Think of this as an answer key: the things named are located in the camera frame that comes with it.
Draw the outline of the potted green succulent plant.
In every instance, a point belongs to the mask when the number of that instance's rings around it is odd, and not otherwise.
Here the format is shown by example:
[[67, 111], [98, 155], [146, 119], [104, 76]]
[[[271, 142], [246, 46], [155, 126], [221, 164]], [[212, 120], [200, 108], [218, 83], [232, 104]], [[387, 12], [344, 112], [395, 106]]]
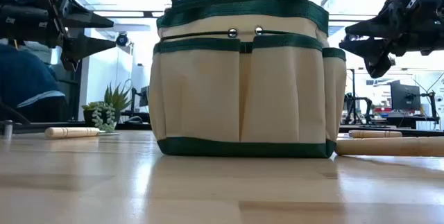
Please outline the potted green succulent plant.
[[120, 85], [112, 88], [109, 84], [102, 101], [94, 101], [82, 106], [85, 123], [100, 131], [114, 132], [121, 112], [131, 104], [128, 96], [131, 89], [132, 87], [125, 86], [120, 88]]

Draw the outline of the dark background desk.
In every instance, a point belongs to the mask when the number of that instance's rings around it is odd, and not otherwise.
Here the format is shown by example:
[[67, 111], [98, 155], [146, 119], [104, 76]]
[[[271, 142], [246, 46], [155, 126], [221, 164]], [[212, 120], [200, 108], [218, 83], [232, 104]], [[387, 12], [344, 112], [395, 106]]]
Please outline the dark background desk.
[[425, 115], [415, 114], [410, 115], [405, 112], [383, 112], [380, 114], [381, 118], [385, 119], [390, 126], [397, 126], [399, 128], [416, 129], [418, 121], [427, 121], [439, 123], [439, 117], [428, 117]]

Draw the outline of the black background rig frame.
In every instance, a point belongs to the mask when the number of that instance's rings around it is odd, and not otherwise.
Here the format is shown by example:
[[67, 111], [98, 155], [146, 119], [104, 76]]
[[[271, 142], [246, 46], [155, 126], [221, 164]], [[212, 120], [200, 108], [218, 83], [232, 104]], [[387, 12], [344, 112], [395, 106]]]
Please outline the black background rig frame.
[[350, 109], [354, 116], [356, 116], [356, 87], [355, 87], [355, 69], [350, 69], [352, 81], [352, 97], [350, 99]]

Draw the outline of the wooden-handled metal trowel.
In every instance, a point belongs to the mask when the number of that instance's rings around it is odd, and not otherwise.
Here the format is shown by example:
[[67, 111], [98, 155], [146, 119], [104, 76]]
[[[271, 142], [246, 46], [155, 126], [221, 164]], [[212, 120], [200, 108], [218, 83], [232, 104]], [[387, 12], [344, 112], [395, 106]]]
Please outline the wooden-handled metal trowel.
[[86, 138], [98, 137], [106, 135], [119, 135], [118, 132], [106, 132], [98, 128], [90, 127], [51, 127], [44, 131], [44, 134], [49, 139], [71, 139], [71, 138]]

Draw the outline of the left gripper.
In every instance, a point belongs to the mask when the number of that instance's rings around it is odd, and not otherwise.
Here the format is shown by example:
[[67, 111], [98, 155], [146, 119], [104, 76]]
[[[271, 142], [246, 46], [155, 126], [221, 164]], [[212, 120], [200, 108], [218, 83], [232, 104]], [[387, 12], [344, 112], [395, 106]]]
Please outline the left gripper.
[[36, 42], [50, 48], [62, 48], [61, 62], [65, 70], [76, 71], [78, 63], [95, 53], [112, 49], [114, 41], [79, 35], [74, 37], [68, 28], [111, 28], [114, 22], [89, 10], [75, 9], [75, 0], [35, 0], [35, 5], [46, 11], [46, 22], [39, 23], [43, 32]]

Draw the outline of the wooden-handled wire hand rake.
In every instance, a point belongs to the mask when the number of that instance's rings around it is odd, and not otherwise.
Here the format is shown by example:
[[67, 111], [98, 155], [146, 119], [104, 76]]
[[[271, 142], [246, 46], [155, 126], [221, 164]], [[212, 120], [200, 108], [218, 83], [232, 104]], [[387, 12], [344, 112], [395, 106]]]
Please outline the wooden-handled wire hand rake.
[[341, 139], [337, 155], [444, 157], [444, 137]]

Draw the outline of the small wooden handle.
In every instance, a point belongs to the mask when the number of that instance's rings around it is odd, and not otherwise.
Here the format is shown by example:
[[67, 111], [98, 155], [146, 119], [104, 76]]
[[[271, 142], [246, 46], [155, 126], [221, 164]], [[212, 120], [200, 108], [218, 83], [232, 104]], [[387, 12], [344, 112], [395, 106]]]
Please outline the small wooden handle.
[[351, 130], [349, 136], [353, 138], [397, 138], [402, 137], [401, 132], [397, 131], [376, 131], [376, 130]]

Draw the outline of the large black monitor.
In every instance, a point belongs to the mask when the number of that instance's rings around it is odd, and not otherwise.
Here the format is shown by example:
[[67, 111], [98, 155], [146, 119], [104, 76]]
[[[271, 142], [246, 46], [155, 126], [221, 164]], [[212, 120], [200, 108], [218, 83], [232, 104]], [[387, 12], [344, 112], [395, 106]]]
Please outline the large black monitor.
[[399, 81], [391, 85], [391, 108], [393, 110], [420, 110], [420, 88], [414, 85], [403, 85]]

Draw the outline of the beige green-trimmed gardening bag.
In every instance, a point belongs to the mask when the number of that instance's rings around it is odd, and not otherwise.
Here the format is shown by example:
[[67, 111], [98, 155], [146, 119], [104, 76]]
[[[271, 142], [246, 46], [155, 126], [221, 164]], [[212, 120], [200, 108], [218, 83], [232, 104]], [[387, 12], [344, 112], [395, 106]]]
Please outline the beige green-trimmed gardening bag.
[[157, 21], [148, 110], [166, 155], [328, 158], [346, 58], [316, 0], [173, 0]]

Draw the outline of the small black monitor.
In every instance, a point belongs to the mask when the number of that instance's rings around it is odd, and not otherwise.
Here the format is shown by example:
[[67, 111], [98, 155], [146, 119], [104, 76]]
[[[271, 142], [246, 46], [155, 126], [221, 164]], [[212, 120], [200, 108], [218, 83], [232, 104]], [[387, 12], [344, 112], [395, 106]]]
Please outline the small black monitor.
[[140, 106], [145, 107], [148, 105], [148, 92], [149, 92], [149, 86], [145, 86], [145, 87], [141, 88], [141, 90], [139, 92], [134, 87], [131, 89], [130, 111], [132, 113], [135, 112], [136, 96], [139, 97], [139, 105]]

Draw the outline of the ceiling light rail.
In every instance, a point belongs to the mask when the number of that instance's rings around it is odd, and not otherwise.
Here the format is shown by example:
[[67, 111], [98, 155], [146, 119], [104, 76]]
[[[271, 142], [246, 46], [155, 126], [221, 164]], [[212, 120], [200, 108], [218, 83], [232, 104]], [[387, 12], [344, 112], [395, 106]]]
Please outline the ceiling light rail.
[[[158, 18], [164, 13], [161, 11], [125, 11], [125, 10], [95, 10], [94, 13], [109, 18]], [[330, 21], [359, 21], [347, 15], [330, 15]]]

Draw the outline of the person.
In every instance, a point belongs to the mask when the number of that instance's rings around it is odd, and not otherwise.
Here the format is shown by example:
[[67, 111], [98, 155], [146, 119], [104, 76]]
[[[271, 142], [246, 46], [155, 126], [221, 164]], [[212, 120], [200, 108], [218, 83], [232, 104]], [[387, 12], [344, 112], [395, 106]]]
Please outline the person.
[[32, 123], [68, 119], [53, 70], [36, 55], [5, 44], [0, 44], [0, 102]]

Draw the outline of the black table frame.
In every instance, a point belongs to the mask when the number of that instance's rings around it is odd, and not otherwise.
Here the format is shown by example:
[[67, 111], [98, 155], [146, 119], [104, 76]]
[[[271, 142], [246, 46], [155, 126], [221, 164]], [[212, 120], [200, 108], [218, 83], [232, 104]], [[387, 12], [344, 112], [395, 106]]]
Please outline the black table frame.
[[[21, 124], [14, 123], [12, 127], [13, 134], [27, 134], [44, 132], [50, 127], [69, 127], [83, 128], [86, 127], [84, 122], [64, 122], [64, 123], [30, 123]], [[147, 123], [138, 124], [117, 124], [115, 130], [151, 130], [151, 126]], [[444, 130], [412, 130], [412, 129], [392, 129], [392, 128], [367, 128], [362, 126], [341, 126], [340, 134], [349, 133], [351, 130], [367, 130], [367, 131], [397, 131], [401, 132], [403, 137], [444, 137]]]

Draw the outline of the silver metal post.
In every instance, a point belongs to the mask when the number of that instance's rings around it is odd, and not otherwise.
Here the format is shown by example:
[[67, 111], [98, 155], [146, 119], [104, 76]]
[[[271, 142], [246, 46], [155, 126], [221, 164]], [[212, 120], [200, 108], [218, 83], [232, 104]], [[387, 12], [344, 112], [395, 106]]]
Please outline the silver metal post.
[[10, 139], [13, 134], [14, 122], [12, 120], [5, 120], [1, 123], [3, 130], [1, 131], [1, 135], [4, 139]]

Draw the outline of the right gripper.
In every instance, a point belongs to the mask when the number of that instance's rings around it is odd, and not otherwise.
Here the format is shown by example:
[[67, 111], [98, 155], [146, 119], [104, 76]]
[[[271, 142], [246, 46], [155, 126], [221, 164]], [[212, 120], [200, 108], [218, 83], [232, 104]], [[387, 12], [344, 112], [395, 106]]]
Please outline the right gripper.
[[394, 0], [400, 10], [396, 17], [379, 15], [345, 28], [348, 35], [381, 37], [398, 36], [392, 41], [367, 39], [342, 41], [341, 49], [364, 59], [371, 78], [382, 77], [392, 66], [389, 53], [400, 57], [408, 52], [427, 56], [444, 51], [444, 0]]

